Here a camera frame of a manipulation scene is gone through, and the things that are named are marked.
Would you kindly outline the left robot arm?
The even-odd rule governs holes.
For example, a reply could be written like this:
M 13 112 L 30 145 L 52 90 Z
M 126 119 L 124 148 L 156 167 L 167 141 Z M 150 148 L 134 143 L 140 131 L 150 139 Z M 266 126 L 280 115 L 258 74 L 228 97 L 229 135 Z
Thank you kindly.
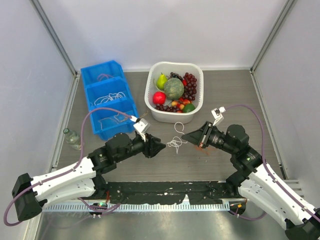
M 131 139 L 125 133 L 118 133 L 81 161 L 40 176 L 20 175 L 11 192 L 18 222 L 34 218 L 43 208 L 66 200 L 102 199 L 107 192 L 103 174 L 114 170 L 117 163 L 140 153 L 153 158 L 165 147 L 151 134 L 145 139 L 136 134 Z

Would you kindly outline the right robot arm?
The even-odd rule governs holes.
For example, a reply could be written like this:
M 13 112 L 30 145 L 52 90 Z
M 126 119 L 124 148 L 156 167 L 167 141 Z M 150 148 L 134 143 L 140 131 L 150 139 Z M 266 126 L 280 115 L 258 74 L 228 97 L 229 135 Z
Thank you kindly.
M 230 154 L 236 172 L 226 179 L 226 193 L 249 199 L 284 229 L 288 239 L 320 238 L 320 210 L 293 191 L 270 165 L 263 164 L 263 157 L 249 145 L 249 136 L 241 125 L 232 124 L 222 132 L 207 121 L 182 139 L 200 148 L 212 146 Z

